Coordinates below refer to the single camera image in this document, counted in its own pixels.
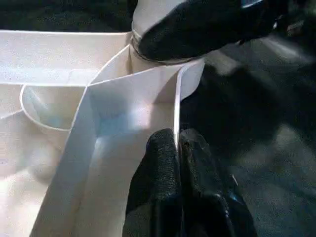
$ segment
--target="white plastic tray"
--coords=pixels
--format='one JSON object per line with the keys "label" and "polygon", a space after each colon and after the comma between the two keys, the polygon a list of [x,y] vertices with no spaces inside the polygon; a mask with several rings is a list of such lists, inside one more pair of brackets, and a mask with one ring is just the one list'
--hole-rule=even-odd
{"label": "white plastic tray", "polygon": [[[7,43],[29,40],[23,43],[26,48],[35,49],[34,44],[53,37],[73,49],[60,50],[60,58],[54,55],[49,62],[38,58],[48,57],[52,48],[58,48],[54,40],[51,48],[47,43],[46,49],[38,49],[34,56],[28,55],[31,50],[15,49],[6,53],[11,62],[4,62],[4,67],[24,70],[34,65],[44,72],[63,67],[73,72],[82,63],[82,68],[95,67],[99,72],[88,79],[79,77],[78,82],[69,77],[62,83],[52,82],[44,73],[42,79],[22,78],[16,85],[0,85],[0,89],[10,86],[18,96],[12,98],[9,109],[0,107],[0,129],[6,134],[0,138],[5,149],[1,159],[6,160],[1,167],[0,207],[5,220],[1,233],[28,236],[33,228],[31,236],[36,237],[121,236],[129,182],[147,139],[157,130],[171,128],[177,144],[180,101],[197,88],[203,60],[174,66],[144,61],[128,44],[128,33],[2,33]],[[90,41],[100,44],[94,47]],[[111,43],[115,46],[108,49]],[[25,199],[20,195],[21,187],[26,187]]]}

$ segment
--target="dark background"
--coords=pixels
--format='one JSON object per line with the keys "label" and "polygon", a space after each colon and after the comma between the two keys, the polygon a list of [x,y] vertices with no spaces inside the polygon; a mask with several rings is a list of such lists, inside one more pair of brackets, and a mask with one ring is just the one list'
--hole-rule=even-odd
{"label": "dark background", "polygon": [[[126,0],[0,0],[1,29],[122,32],[130,25]],[[316,236],[311,41],[274,35],[213,52],[181,105],[182,129],[197,129],[229,165],[261,237]]]}

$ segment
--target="gloved finger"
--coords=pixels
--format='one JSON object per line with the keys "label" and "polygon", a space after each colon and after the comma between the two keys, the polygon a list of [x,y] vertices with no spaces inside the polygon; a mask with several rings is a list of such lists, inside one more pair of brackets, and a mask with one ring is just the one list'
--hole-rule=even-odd
{"label": "gloved finger", "polygon": [[193,129],[180,134],[181,186],[186,233],[256,237],[252,216],[234,177]]}
{"label": "gloved finger", "polygon": [[269,8],[266,0],[254,1],[247,0],[244,6],[240,0],[183,2],[143,35],[139,52],[157,61],[190,58],[252,38],[257,28],[265,35],[274,17],[263,17]]}
{"label": "gloved finger", "polygon": [[171,129],[154,133],[129,188],[124,237],[176,237],[182,205],[177,152]]}

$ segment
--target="white plastic part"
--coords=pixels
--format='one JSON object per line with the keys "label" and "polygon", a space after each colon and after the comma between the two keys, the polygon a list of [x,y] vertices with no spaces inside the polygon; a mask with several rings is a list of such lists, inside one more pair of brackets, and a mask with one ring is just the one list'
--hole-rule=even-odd
{"label": "white plastic part", "polygon": [[0,119],[21,110],[21,88],[22,85],[0,84]]}
{"label": "white plastic part", "polygon": [[101,69],[91,84],[135,74],[159,64],[141,58],[129,44]]}
{"label": "white plastic part", "polygon": [[[111,62],[128,55],[126,48]],[[115,64],[107,65],[86,90],[32,236],[122,235],[129,183],[146,142],[163,128],[176,140],[180,100],[196,89],[204,62],[110,80]]]}
{"label": "white plastic part", "polygon": [[26,116],[63,150],[84,87],[23,86],[20,101]]}
{"label": "white plastic part", "polygon": [[133,34],[136,40],[139,41],[147,30],[162,20],[177,5],[185,1],[186,0],[138,0],[132,23]]}
{"label": "white plastic part", "polygon": [[0,83],[87,85],[131,33],[0,31]]}
{"label": "white plastic part", "polygon": [[29,236],[61,154],[22,110],[0,134],[0,235]]}

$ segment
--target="gloved hand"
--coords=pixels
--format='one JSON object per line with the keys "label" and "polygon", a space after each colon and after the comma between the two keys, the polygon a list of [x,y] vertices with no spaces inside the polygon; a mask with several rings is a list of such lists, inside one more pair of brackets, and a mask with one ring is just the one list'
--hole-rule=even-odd
{"label": "gloved hand", "polygon": [[192,129],[153,134],[128,194],[123,237],[257,237],[234,178]]}
{"label": "gloved hand", "polygon": [[[265,36],[288,0],[186,0],[151,27],[140,54],[164,61],[201,56],[228,43]],[[129,0],[131,12],[137,0]]]}

